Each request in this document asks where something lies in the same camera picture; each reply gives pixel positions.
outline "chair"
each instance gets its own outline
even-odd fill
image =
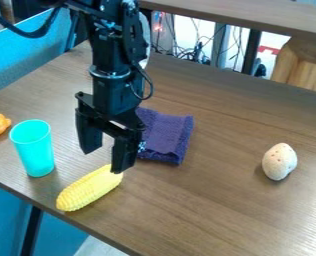
[[[316,91],[316,42],[291,38],[277,57],[271,80]]]

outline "table leg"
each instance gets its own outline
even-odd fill
[[[248,38],[247,49],[244,58],[244,64],[242,67],[243,74],[253,75],[254,62],[257,57],[258,47],[260,44],[262,32],[259,30],[251,29]]]
[[[30,219],[27,224],[26,234],[23,241],[23,247],[21,249],[21,256],[33,255],[42,217],[43,211],[36,206],[32,206]]]

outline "blue panel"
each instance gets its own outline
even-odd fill
[[[45,214],[34,256],[72,256],[87,238],[81,230]]]
[[[34,31],[51,10],[20,22],[17,27]],[[71,26],[69,10],[61,9],[47,35],[38,39],[21,37],[8,29],[0,31],[0,89],[64,52]]]
[[[0,256],[18,255],[30,207],[0,189]]]
[[[31,206],[0,189],[0,256],[20,255]],[[34,256],[71,256],[87,238],[83,231],[45,213]]]

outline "plastic cup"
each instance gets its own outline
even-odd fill
[[[14,126],[9,135],[29,176],[43,177],[54,168],[51,127],[41,120]]]

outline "towel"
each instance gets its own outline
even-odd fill
[[[194,118],[166,115],[147,108],[138,108],[136,113],[146,125],[143,133],[146,145],[138,157],[181,164],[189,146]]]

